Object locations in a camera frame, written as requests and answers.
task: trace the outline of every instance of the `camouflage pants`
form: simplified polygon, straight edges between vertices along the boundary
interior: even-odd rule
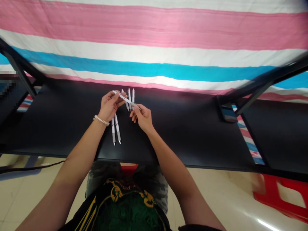
[[[85,197],[87,198],[108,178],[123,179],[120,163],[95,161],[89,171]],[[159,207],[167,214],[168,183],[161,172],[160,166],[138,165],[133,180],[141,189],[148,191]]]

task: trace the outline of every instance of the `red stool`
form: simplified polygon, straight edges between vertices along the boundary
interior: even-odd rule
[[[277,209],[279,212],[290,218],[308,223],[308,184],[272,175],[263,174],[263,176],[266,192],[265,194],[253,192],[255,200]],[[304,199],[306,208],[283,201],[280,198],[277,183],[298,191]]]
[[[132,178],[135,173],[135,170],[138,167],[138,164],[135,164],[133,166],[121,166],[121,167],[122,167],[123,175]]]

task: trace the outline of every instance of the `bracelet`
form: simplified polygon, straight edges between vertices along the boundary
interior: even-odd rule
[[[105,120],[102,120],[101,118],[99,118],[97,115],[94,116],[93,118],[94,121],[98,121],[101,122],[103,125],[105,125],[106,127],[109,126],[110,123],[106,122]]]

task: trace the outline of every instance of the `cable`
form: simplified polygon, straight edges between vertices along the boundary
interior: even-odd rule
[[[30,167],[30,168],[9,168],[9,169],[5,169],[5,170],[1,170],[0,174],[9,173],[9,172],[30,171],[30,170],[35,170],[35,169],[42,169],[42,168],[47,168],[47,167],[51,167],[51,166],[54,166],[54,165],[58,165],[58,164],[63,163],[63,162],[65,162],[65,160],[62,160],[58,163],[46,165],[46,166],[38,166],[38,167]]]

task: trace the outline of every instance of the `floor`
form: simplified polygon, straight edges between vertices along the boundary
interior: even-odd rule
[[[42,162],[52,164],[61,160],[63,159],[43,158]],[[61,164],[42,169],[38,175],[0,181],[0,231],[13,231],[18,227],[47,192],[60,167]],[[260,175],[197,168],[189,168],[189,172],[228,231],[308,230],[308,224],[286,217],[253,198],[253,190],[262,190],[259,184]],[[84,201],[86,180],[77,193],[68,221]],[[298,192],[281,185],[279,190],[283,200],[305,207]],[[170,188],[167,217],[172,230],[185,224],[178,200]]]

